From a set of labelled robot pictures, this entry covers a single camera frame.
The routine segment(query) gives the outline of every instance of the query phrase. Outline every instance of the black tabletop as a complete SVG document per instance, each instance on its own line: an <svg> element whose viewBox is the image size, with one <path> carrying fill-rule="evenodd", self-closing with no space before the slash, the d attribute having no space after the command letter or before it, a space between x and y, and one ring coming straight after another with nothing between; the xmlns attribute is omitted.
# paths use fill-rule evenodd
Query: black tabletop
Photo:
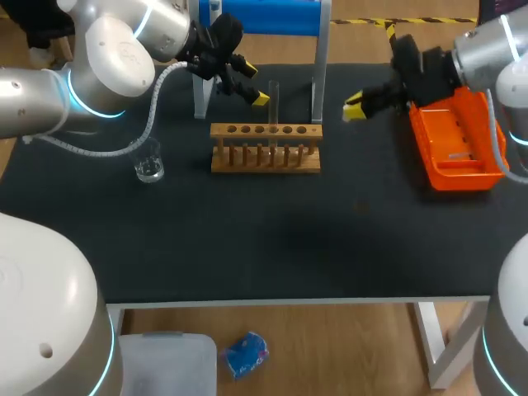
<svg viewBox="0 0 528 396"><path fill-rule="evenodd" d="M309 122L310 69L260 68L261 90L280 82L280 122ZM219 175L210 173L210 122L265 122L266 110L215 97L208 119L194 120L191 79L175 72L154 128L160 182L140 183L127 157L19 142L0 211L71 239L110 303L489 295L528 232L528 188L433 193L406 116L343 123L344 100L389 75L387 65L328 66L321 175ZM69 138L120 148L143 130L148 105L145 97L97 137Z"/></svg>

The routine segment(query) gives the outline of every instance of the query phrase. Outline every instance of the blue cloth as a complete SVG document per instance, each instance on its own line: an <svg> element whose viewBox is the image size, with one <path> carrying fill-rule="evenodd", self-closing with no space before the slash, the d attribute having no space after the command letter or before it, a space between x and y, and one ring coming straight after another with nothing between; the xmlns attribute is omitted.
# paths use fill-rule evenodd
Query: blue cloth
<svg viewBox="0 0 528 396"><path fill-rule="evenodd" d="M224 359L236 380L255 370L269 355L266 341L254 332L249 332L223 352Z"/></svg>
<svg viewBox="0 0 528 396"><path fill-rule="evenodd" d="M241 21L244 33L319 36L319 0L223 0L222 12ZM209 0L200 0L200 23L209 18Z"/></svg>

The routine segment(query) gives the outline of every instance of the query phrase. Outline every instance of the blue plastic bag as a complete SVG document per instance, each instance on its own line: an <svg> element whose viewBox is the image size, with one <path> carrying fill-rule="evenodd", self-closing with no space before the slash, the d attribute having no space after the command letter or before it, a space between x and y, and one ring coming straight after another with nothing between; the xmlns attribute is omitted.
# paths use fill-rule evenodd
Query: blue plastic bag
<svg viewBox="0 0 528 396"><path fill-rule="evenodd" d="M222 352L222 357L236 380L255 370L269 355L266 341L254 332L249 332Z"/></svg>

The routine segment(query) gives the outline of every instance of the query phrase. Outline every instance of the metal frame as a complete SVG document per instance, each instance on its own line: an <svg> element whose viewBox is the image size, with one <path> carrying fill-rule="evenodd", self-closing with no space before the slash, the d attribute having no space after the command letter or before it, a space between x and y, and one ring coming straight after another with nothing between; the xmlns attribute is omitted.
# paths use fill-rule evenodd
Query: metal frame
<svg viewBox="0 0 528 396"><path fill-rule="evenodd" d="M327 74L328 41L330 36L330 17L332 15L332 0L319 0L321 15L319 20L319 36L315 50L315 62L312 76L312 124L323 123L324 83ZM188 0L189 15L193 20L200 19L199 0ZM222 0L209 0L210 23L222 13ZM204 119L215 84L215 79L205 81L192 76L193 96L195 100L195 118Z"/></svg>
<svg viewBox="0 0 528 396"><path fill-rule="evenodd" d="M200 20L200 2L199 0L188 0L189 16L192 20ZM222 13L222 0L209 0L210 23ZM207 115L207 107L211 93L215 85L215 79L204 80L196 75L192 75L192 90L195 99L195 118L203 120Z"/></svg>
<svg viewBox="0 0 528 396"><path fill-rule="evenodd" d="M323 123L324 83L327 77L330 17L332 15L332 0L320 1L321 19L319 22L319 36L317 38L312 77L312 124Z"/></svg>
<svg viewBox="0 0 528 396"><path fill-rule="evenodd" d="M447 345L436 316L434 303L415 303L418 327L427 359L431 389L447 389L473 359L474 345L484 323L488 301L466 307Z"/></svg>
<svg viewBox="0 0 528 396"><path fill-rule="evenodd" d="M436 298L373 299L238 299L219 301L183 301L165 303L107 304L117 335L121 334L125 309L183 307L224 307L309 304L414 303L423 349L427 359L427 376L432 389L447 389L473 358L474 344L488 309L488 296ZM444 343L434 301L469 301L449 343Z"/></svg>

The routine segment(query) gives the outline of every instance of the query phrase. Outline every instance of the white cable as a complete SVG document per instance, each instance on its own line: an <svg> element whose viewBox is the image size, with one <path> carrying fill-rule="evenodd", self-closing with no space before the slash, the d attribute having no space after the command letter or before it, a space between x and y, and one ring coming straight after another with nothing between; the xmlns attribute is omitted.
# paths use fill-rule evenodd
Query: white cable
<svg viewBox="0 0 528 396"><path fill-rule="evenodd" d="M120 150L116 151L90 151L85 150L84 148L79 148L72 146L69 143L63 142L62 140L52 138L51 136L38 136L37 139L44 140L45 142L54 144L57 147L60 147L62 149L68 150L71 153L84 155L86 157L95 157L95 158L110 158L110 157L119 157L121 155L125 155L128 153L133 152L136 150L141 144L147 140L147 138L150 136L150 132L152 130L153 124L154 124L154 118L156 116L156 107L158 105L158 94L159 90L162 87L163 81L168 76L170 72L173 72L177 68L186 68L187 62L176 62L174 64L171 64L165 70L162 71L158 79L156 80L156 83L154 85L154 91L152 94L152 100L150 101L150 110L148 111L148 119L147 124L145 126L145 129L141 136L138 137L137 140L135 140L130 146L126 148L122 148Z"/></svg>
<svg viewBox="0 0 528 396"><path fill-rule="evenodd" d="M493 156L495 157L495 162L508 179L511 179L517 183L528 184L528 177L522 177L510 172L510 170L502 161L501 150L498 147L497 124L495 120L495 109L493 108L493 97L492 92L489 89L486 90L486 98L488 99L489 130L491 131Z"/></svg>

